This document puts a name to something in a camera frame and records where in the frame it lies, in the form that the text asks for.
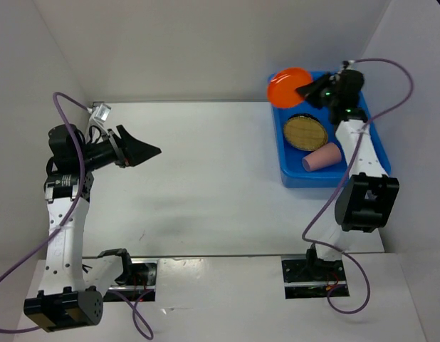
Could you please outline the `black plastic plate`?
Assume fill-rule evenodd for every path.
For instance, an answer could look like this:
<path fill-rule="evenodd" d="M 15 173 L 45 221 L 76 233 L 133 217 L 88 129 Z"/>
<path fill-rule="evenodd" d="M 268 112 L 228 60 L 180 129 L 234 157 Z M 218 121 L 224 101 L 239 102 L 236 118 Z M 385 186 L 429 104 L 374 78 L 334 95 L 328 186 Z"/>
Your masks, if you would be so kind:
<path fill-rule="evenodd" d="M 311 115 L 310 113 L 297 113 L 294 115 L 294 117 L 304 117 L 304 118 L 309 118 L 311 120 L 318 121 L 318 119 L 315 116 Z"/>

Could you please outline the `orange plastic plate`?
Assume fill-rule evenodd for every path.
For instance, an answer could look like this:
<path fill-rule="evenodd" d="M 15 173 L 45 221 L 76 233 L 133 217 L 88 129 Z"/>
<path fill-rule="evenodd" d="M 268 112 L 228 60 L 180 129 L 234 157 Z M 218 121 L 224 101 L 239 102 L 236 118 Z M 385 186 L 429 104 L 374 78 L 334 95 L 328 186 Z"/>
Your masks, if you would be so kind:
<path fill-rule="evenodd" d="M 313 82 L 311 74 L 302 68 L 287 68 L 275 74 L 268 83 L 266 95 L 276 108 L 288 109 L 300 105 L 304 97 L 297 88 Z"/>

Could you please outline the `green-rimmed bamboo tray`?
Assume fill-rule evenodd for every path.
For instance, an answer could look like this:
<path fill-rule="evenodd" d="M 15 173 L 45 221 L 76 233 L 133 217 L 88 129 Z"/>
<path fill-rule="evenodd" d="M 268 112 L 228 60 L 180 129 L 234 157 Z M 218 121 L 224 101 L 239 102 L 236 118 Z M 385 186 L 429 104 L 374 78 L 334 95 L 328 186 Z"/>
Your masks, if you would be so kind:
<path fill-rule="evenodd" d="M 295 149 L 312 152 L 328 143 L 328 133 L 320 121 L 291 116 L 283 125 L 283 137 Z"/>

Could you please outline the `pink plastic cup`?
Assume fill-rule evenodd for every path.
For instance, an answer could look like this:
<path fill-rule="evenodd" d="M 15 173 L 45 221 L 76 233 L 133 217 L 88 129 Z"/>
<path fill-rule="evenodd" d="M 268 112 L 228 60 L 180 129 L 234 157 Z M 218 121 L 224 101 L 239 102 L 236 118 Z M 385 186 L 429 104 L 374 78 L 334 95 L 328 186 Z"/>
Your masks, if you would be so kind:
<path fill-rule="evenodd" d="M 306 172 L 314 172 L 332 165 L 336 165 L 342 160 L 342 153 L 339 147 L 329 142 L 319 149 L 311 152 L 302 159 L 302 165 Z"/>

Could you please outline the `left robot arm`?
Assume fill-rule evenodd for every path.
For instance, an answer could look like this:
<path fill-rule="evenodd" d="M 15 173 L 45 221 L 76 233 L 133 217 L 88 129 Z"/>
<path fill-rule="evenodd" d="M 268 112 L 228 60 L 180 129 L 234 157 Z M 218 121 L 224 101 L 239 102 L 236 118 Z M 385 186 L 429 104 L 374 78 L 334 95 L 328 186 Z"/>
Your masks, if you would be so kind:
<path fill-rule="evenodd" d="M 129 283 L 134 267 L 125 248 L 101 252 L 91 266 L 83 263 L 93 171 L 109 164 L 135 167 L 161 149 L 134 138 L 122 125 L 99 143 L 86 142 L 75 125 L 59 125 L 49 131 L 48 145 L 53 155 L 44 191 L 51 238 L 39 289 L 24 301 L 23 312 L 46 332 L 96 326 L 108 289 Z"/>

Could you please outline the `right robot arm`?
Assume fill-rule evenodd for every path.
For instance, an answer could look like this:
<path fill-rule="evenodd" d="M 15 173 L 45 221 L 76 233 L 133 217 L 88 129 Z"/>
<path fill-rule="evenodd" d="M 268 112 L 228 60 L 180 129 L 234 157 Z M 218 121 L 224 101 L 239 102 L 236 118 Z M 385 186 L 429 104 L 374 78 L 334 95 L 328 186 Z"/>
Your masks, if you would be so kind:
<path fill-rule="evenodd" d="M 347 180 L 335 201 L 335 223 L 323 242 L 312 243 L 306 252 L 304 271 L 312 280 L 338 270 L 354 231 L 371 233 L 387 223 L 399 191 L 398 180 L 379 161 L 367 114 L 360 107 L 364 81 L 362 73 L 346 69 L 325 73 L 296 90 L 313 108 L 329 110 L 328 120 L 347 163 Z"/>

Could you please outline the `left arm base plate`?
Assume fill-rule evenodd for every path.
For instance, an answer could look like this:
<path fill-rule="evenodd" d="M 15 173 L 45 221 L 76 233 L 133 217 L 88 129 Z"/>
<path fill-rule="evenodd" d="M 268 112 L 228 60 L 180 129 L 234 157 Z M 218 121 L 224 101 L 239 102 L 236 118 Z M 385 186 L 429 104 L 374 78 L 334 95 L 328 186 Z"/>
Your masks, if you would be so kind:
<path fill-rule="evenodd" d="M 131 275 L 123 284 L 114 283 L 106 295 L 104 302 L 118 302 L 122 299 L 114 294 L 116 291 L 134 303 L 154 302 L 157 283 L 157 259 L 132 258 Z"/>

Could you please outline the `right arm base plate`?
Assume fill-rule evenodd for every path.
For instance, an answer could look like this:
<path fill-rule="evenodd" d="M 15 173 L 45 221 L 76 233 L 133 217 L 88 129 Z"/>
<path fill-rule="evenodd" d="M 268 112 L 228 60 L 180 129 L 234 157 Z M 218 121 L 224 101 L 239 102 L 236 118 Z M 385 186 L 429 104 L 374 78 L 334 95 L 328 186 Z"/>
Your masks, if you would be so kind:
<path fill-rule="evenodd" d="M 328 262 L 327 266 L 309 265 L 305 256 L 281 259 L 286 299 L 320 299 L 329 291 L 331 297 L 350 295 L 343 262 Z"/>

